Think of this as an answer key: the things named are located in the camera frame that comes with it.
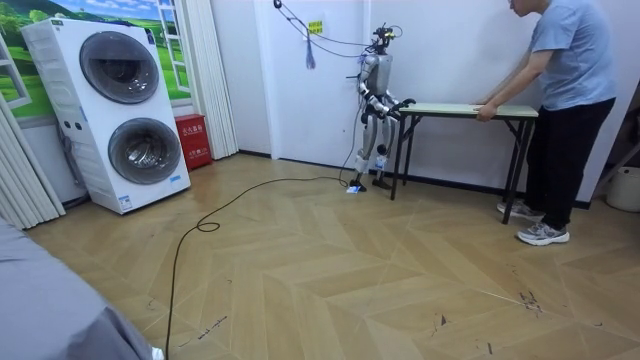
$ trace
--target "man's arm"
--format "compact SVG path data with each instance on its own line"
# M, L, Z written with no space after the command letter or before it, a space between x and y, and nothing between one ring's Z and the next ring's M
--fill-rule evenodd
M522 69L505 88L494 96L487 105L478 109L478 120L489 121L498 112L498 107L523 92L531 83L544 72L549 64L553 50L538 51L529 57L527 65Z
M487 105L489 101L491 101L494 97L496 97L496 95L502 92L502 90L504 90L507 85L509 85L511 80L513 80L527 66L530 57L531 52L527 50L527 52L522 55L522 58L520 59L520 62L518 62L516 68L513 69L511 73L504 80L502 80L502 82L498 86L496 86L496 88L493 89L493 91L491 91L486 98L479 101L476 105Z

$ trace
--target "curtain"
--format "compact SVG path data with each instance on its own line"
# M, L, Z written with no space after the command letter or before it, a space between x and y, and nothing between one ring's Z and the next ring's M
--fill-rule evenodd
M193 106L205 116L213 158L235 154L238 141L211 2L176 1L176 12Z
M0 108L0 216L28 229L64 215L4 97L0 97Z

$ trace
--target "gray fabric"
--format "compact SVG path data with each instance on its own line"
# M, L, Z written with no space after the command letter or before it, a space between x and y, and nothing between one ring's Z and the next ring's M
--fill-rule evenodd
M151 360L129 321L0 218L0 359Z

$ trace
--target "light blue t-shirt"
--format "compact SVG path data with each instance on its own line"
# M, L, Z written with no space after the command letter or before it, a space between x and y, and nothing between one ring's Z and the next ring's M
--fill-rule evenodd
M533 32L531 52L555 50L539 77L542 105L561 110L616 96L609 26L591 0L552 0Z

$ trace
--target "robot leg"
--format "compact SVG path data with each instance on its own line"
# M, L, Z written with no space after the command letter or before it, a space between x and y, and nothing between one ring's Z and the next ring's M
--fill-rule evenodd
M373 151L373 146L376 142L376 136L378 134L378 118L369 112L364 112L361 117L364 125L364 141L362 143L362 149L358 150L356 156L356 174L355 178L349 182L349 186L359 186L361 192L367 191L367 188L360 182L362 174L369 170L369 158Z
M378 173L375 180L373 180L373 186L377 186L385 190L391 189L391 185L384 182L384 168L387 165L389 155L391 154L391 149L393 148L393 143L396 136L397 122L398 120L392 118L391 116L387 116L382 121L382 138L384 143L378 145L377 148L378 157L376 158L376 169L378 170Z

